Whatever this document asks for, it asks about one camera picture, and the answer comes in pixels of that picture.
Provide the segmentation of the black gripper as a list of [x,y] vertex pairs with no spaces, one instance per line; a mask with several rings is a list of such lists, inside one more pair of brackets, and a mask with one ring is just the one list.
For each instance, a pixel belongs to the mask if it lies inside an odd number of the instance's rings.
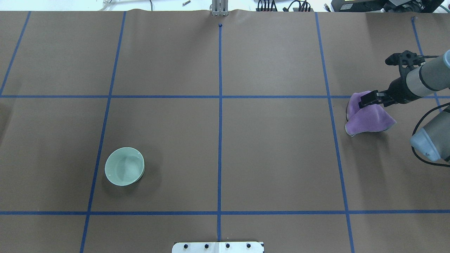
[[413,101],[413,93],[409,90],[405,78],[392,81],[386,91],[371,91],[361,96],[358,106],[360,109],[370,105],[389,107],[394,104],[407,104]]

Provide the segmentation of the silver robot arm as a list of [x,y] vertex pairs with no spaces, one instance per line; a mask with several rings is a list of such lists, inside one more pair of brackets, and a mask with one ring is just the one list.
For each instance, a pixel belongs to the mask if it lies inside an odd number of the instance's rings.
[[[382,132],[395,120],[386,108],[419,99],[433,99],[435,93],[449,89],[449,51],[440,56],[421,56],[409,50],[393,53],[385,64],[396,66],[399,77],[384,91],[354,93],[346,111],[345,131],[349,136]],[[449,167],[449,103],[437,102],[415,124],[409,139],[413,155],[425,164]]]

